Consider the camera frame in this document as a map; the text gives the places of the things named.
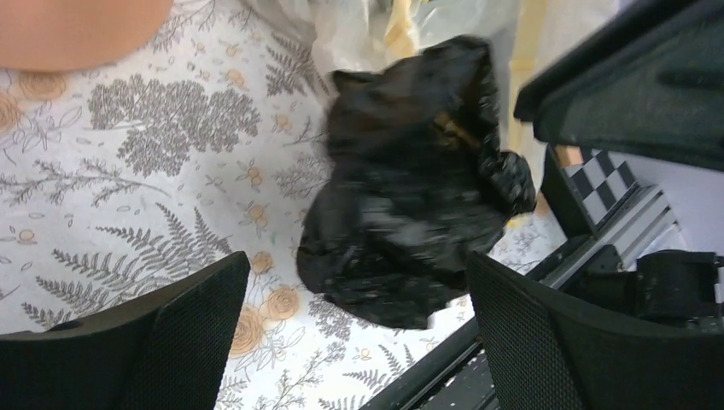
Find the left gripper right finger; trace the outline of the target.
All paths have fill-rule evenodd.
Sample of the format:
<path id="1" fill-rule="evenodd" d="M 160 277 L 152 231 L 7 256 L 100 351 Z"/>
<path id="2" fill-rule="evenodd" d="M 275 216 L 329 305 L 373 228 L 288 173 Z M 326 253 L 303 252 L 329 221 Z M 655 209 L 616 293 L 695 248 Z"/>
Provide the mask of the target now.
<path id="1" fill-rule="evenodd" d="M 482 254 L 466 277 L 500 408 L 722 408 L 719 255 L 658 251 L 567 291 Z"/>

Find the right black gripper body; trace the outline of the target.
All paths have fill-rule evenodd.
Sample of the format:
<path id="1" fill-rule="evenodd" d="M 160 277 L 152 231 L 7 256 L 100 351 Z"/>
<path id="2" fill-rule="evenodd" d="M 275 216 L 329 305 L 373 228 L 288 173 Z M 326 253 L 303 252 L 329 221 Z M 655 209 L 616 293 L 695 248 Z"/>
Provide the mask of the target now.
<path id="1" fill-rule="evenodd" d="M 723 3 L 637 1 L 519 92 L 544 143 L 723 167 Z"/>

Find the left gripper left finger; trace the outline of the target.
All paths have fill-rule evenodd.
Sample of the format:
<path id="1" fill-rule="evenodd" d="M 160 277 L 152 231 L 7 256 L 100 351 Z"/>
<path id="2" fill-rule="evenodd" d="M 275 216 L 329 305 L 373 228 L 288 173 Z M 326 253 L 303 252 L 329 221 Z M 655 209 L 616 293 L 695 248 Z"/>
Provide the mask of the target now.
<path id="1" fill-rule="evenodd" d="M 3 335 L 2 408 L 213 408 L 249 272 L 236 252 L 119 306 Z"/>

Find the black plastic trash bag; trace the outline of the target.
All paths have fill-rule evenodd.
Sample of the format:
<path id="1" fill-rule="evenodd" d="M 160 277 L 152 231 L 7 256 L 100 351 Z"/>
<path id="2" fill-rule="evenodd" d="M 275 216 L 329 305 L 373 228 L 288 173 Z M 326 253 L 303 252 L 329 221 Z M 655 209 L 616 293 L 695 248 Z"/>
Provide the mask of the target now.
<path id="1" fill-rule="evenodd" d="M 333 72 L 331 174 L 296 255 L 313 294 L 375 325 L 427 329 L 467 291 L 467 256 L 534 210 L 528 162 L 500 145 L 493 62 L 487 39 L 460 35 L 378 72 Z"/>

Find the white translucent trash bag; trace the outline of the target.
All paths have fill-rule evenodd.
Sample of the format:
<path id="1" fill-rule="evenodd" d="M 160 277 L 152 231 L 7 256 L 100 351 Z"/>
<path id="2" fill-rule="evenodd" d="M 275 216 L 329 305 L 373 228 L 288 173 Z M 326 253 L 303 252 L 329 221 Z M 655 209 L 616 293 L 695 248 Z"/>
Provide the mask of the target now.
<path id="1" fill-rule="evenodd" d="M 311 48 L 321 73 L 376 71 L 459 34 L 488 38 L 507 149 L 539 172 L 545 146 L 512 115 L 518 90 L 614 17 L 618 1 L 249 1 L 259 17 Z"/>

